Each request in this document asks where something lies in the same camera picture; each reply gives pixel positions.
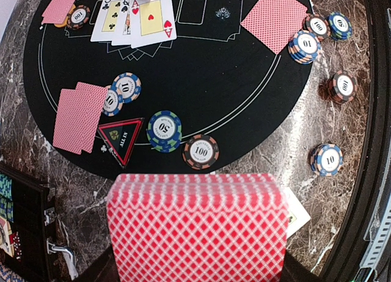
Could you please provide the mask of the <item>orange 100 chip stack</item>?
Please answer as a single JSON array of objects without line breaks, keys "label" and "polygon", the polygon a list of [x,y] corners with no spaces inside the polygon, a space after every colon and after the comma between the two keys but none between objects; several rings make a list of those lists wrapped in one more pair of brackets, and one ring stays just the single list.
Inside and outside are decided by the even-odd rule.
[{"label": "orange 100 chip stack", "polygon": [[344,104],[355,98],[357,81],[348,71],[339,70],[329,79],[327,91],[332,101]]}]

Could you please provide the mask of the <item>100 chips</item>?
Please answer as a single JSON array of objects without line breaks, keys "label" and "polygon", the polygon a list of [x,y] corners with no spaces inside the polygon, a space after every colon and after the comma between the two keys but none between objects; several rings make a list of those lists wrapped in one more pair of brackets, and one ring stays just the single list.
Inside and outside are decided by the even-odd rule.
[{"label": "100 chips", "polygon": [[219,158],[217,141],[209,135],[192,136],[184,145],[183,160],[194,170],[210,168]]},{"label": "100 chips", "polygon": [[303,29],[314,34],[319,41],[323,41],[331,36],[329,23],[319,14],[308,13],[303,20]]},{"label": "100 chips", "polygon": [[90,18],[90,9],[86,5],[75,7],[68,15],[67,27],[71,30],[82,28]]}]

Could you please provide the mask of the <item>red triangular all-in marker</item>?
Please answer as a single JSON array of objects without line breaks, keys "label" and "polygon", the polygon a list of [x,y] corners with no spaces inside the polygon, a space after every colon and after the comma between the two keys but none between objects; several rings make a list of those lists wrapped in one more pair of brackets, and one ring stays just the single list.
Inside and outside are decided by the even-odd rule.
[{"label": "red triangular all-in marker", "polygon": [[121,168],[130,161],[144,118],[134,118],[98,125],[98,134]]}]

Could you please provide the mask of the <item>10 chips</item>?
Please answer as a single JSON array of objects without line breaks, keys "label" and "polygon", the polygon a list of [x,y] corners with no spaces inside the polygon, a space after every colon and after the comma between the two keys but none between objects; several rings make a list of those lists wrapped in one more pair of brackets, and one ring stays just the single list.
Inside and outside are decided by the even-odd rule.
[{"label": "10 chips", "polygon": [[108,117],[117,115],[124,104],[132,103],[141,94],[141,80],[133,73],[119,74],[107,87],[102,113]]},{"label": "10 chips", "polygon": [[308,65],[321,54],[321,43],[313,33],[300,30],[290,40],[288,52],[297,63]]}]

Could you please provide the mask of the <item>red-backed playing card deck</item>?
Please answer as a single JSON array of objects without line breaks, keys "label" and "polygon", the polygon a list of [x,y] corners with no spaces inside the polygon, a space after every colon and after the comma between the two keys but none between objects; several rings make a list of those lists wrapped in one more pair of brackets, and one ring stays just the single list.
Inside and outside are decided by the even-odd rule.
[{"label": "red-backed playing card deck", "polygon": [[288,211],[270,174],[122,174],[106,209],[121,281],[280,280]]}]

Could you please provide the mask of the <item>card dealt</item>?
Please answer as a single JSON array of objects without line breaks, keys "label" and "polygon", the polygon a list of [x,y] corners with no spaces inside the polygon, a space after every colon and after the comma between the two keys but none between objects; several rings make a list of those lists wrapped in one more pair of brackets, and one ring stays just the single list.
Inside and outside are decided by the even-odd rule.
[{"label": "card dealt", "polygon": [[42,14],[42,24],[62,24],[76,0],[51,0]]},{"label": "card dealt", "polygon": [[81,96],[82,149],[87,153],[91,153],[108,89],[98,85],[78,82],[76,91]]}]

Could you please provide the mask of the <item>orange big blind button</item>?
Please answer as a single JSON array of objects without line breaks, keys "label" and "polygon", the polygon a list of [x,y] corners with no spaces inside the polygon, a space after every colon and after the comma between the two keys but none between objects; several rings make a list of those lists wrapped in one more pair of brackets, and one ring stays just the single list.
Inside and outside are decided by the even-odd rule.
[{"label": "orange big blind button", "polygon": [[58,28],[63,28],[67,25],[67,21],[68,21],[68,18],[70,16],[70,14],[72,13],[72,11],[76,8],[75,5],[72,5],[70,11],[67,13],[67,16],[65,17],[64,21],[62,23],[58,23],[58,24],[54,24],[55,27],[58,27]]}]

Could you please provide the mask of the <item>green-blue 50 chip stack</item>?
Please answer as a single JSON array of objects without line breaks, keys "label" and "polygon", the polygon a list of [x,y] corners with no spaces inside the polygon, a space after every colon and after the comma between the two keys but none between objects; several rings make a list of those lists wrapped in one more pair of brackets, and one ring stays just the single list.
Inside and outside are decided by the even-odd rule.
[{"label": "green-blue 50 chip stack", "polygon": [[346,41],[352,37],[353,27],[347,16],[340,12],[332,12],[327,18],[331,29],[331,37],[337,41]]}]

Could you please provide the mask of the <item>blue chip stack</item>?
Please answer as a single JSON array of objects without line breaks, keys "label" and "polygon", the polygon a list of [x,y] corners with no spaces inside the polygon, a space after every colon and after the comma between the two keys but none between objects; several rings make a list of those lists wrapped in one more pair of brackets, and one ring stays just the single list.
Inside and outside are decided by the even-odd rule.
[{"label": "blue chip stack", "polygon": [[310,155],[310,168],[318,176],[334,176],[342,165],[343,153],[336,144],[321,144]]}]

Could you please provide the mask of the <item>50 chips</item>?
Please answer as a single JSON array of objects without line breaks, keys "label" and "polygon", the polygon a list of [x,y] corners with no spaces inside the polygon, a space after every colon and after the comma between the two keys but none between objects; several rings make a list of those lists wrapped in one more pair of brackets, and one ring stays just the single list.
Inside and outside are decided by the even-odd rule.
[{"label": "50 chips", "polygon": [[181,143],[180,118],[169,110],[155,113],[147,125],[147,138],[152,147],[161,153],[171,153]]}]

